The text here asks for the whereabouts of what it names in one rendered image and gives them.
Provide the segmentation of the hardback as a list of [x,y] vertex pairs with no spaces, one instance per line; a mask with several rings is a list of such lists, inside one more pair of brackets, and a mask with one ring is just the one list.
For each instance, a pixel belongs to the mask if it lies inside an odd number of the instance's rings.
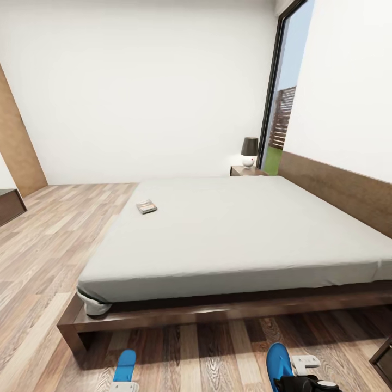
[[136,206],[139,208],[142,214],[157,210],[157,206],[151,200],[138,202],[136,203]]

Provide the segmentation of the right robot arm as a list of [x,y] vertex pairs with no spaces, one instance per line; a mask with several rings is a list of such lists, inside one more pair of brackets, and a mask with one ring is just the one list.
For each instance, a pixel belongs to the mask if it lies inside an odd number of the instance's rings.
[[336,383],[323,381],[315,375],[308,375],[306,369],[319,368],[320,361],[314,355],[292,356],[293,376],[274,378],[278,392],[340,392]]

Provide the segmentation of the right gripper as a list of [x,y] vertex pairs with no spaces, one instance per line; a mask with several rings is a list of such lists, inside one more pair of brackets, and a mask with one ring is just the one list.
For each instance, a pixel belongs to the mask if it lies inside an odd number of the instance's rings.
[[274,384],[278,392],[304,392],[304,385],[309,380],[319,380],[315,375],[307,376],[281,376],[274,378]]

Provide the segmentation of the sandal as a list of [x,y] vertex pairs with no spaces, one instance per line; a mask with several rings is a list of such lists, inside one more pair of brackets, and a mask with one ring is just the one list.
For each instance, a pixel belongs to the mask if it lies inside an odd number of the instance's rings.
[[278,392],[274,384],[274,378],[280,379],[281,376],[293,376],[293,367],[290,360],[288,351],[283,344],[275,342],[268,349],[266,367],[273,392]]
[[124,350],[120,355],[113,382],[131,382],[136,362],[136,352],[132,349]]

